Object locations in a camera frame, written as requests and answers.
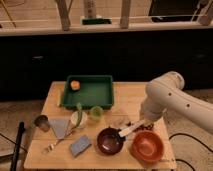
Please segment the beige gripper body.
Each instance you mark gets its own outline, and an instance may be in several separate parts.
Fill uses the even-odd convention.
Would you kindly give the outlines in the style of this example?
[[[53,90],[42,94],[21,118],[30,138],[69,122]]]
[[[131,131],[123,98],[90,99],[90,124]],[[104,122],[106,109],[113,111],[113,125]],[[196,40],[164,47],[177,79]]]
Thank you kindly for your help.
[[[142,106],[140,109],[140,118],[144,119],[146,123],[154,123],[158,121],[163,115],[163,108],[150,108]]]

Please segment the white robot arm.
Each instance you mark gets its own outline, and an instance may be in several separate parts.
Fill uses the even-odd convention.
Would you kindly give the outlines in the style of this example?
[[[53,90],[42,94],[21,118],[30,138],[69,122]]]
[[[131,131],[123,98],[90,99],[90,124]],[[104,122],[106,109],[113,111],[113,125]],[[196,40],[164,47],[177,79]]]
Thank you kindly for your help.
[[[213,104],[183,92],[185,81],[178,72],[167,72],[146,84],[146,99],[140,112],[150,122],[158,121],[171,109],[213,135]]]

